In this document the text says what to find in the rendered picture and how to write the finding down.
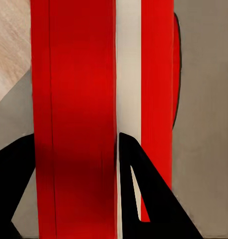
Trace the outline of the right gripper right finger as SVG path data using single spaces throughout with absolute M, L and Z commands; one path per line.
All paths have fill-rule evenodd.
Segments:
M 203 239 L 139 142 L 119 134 L 123 239 Z M 150 222 L 139 220 L 131 166 Z

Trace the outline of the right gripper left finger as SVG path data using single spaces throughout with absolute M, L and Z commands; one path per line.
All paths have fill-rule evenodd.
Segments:
M 0 239 L 35 169 L 34 133 L 0 150 Z

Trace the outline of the radio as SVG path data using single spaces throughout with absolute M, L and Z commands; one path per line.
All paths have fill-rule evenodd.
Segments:
M 30 0 L 39 239 L 123 239 L 119 134 L 172 189 L 174 0 Z M 138 217 L 150 222 L 131 166 Z

